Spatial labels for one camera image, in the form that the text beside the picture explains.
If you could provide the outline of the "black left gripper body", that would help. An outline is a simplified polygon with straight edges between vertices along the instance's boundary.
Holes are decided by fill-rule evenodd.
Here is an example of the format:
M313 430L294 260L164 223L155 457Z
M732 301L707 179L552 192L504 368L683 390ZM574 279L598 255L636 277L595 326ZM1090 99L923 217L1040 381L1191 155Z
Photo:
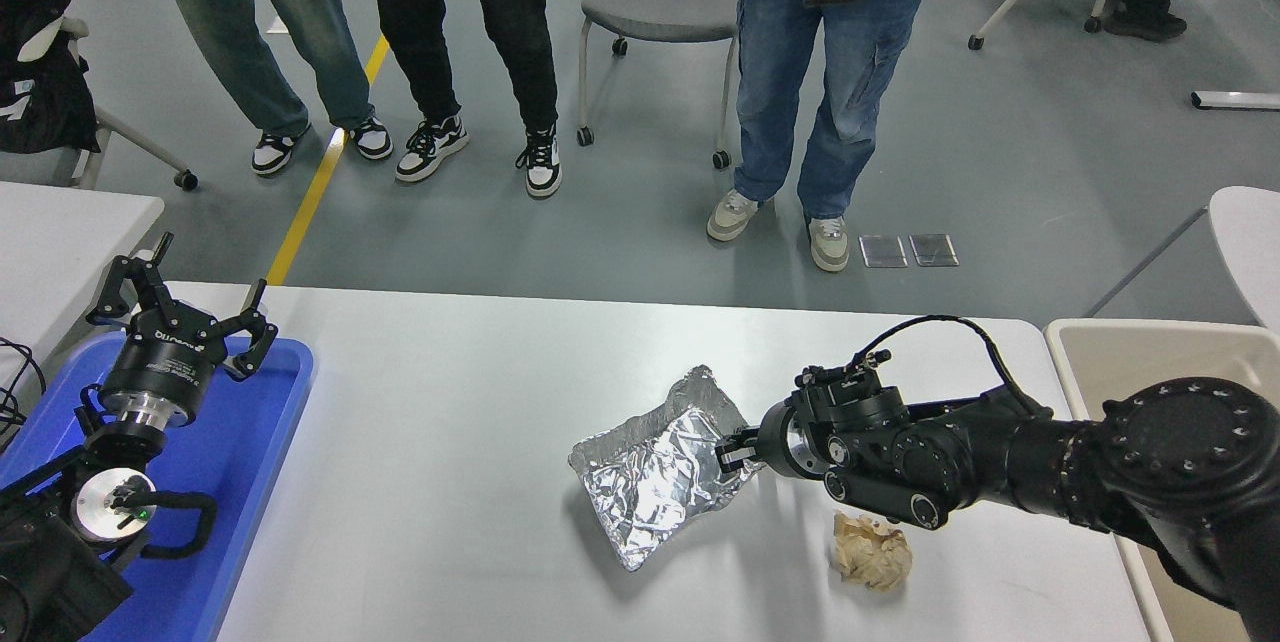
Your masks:
M212 338L216 320L204 311L177 315L169 327L160 311L140 311L125 327L125 341L101 382L100 405L120 408L127 396L147 393L179 408L204 404L223 343Z

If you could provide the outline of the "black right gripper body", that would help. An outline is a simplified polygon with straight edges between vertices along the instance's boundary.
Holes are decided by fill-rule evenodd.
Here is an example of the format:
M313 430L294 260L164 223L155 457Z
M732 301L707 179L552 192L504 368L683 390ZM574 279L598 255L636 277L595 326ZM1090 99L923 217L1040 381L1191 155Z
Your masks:
M767 411L756 431L756 457L774 473L800 480L801 466L792 451L790 434L794 413L785 402Z

